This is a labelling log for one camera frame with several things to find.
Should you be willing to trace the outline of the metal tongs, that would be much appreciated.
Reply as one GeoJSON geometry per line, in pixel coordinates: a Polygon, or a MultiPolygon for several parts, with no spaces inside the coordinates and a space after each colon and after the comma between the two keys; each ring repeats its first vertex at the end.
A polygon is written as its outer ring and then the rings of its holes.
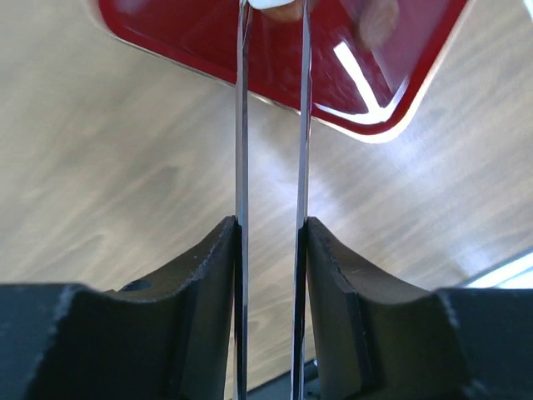
{"type": "MultiPolygon", "coordinates": [[[[236,89],[236,217],[237,258],[234,282],[234,383],[233,397],[247,398],[249,304],[249,135],[248,43],[252,10],[240,1],[237,24],[236,89]]],[[[303,1],[301,29],[301,91],[299,163],[296,198],[296,245],[293,291],[291,399],[304,398],[306,310],[306,221],[309,193],[309,144],[311,136],[311,4],[303,1]]]]}

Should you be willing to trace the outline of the red chocolate tray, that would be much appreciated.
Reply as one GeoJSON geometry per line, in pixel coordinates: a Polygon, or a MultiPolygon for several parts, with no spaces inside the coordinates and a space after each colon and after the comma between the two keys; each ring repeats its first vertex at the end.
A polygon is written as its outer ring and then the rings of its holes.
{"type": "MultiPolygon", "coordinates": [[[[411,122],[465,1],[382,1],[311,5],[311,114],[365,143],[396,138],[411,122]]],[[[237,79],[236,1],[99,1],[103,25],[126,43],[227,83],[237,79]]],[[[252,14],[249,90],[300,107],[302,22],[252,14]]]]}

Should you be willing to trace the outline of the small white brown chocolate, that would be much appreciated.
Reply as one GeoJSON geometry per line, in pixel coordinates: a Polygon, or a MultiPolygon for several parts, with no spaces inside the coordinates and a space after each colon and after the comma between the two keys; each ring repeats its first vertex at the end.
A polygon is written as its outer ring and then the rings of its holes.
{"type": "Polygon", "coordinates": [[[278,22],[295,22],[302,19],[303,1],[297,0],[249,0],[252,8],[278,22]]]}

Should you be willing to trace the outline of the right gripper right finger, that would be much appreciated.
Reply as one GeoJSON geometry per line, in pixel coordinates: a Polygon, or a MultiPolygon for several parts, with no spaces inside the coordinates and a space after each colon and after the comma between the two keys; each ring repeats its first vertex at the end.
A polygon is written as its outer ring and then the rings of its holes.
{"type": "Polygon", "coordinates": [[[307,222],[325,399],[529,399],[529,289],[418,288],[307,222]]]}

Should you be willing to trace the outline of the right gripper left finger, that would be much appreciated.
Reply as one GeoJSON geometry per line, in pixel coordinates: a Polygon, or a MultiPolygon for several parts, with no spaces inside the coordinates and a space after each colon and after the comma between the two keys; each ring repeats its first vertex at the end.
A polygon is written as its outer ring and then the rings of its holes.
{"type": "Polygon", "coordinates": [[[1,287],[4,399],[221,399],[236,222],[118,291],[1,287]]]}

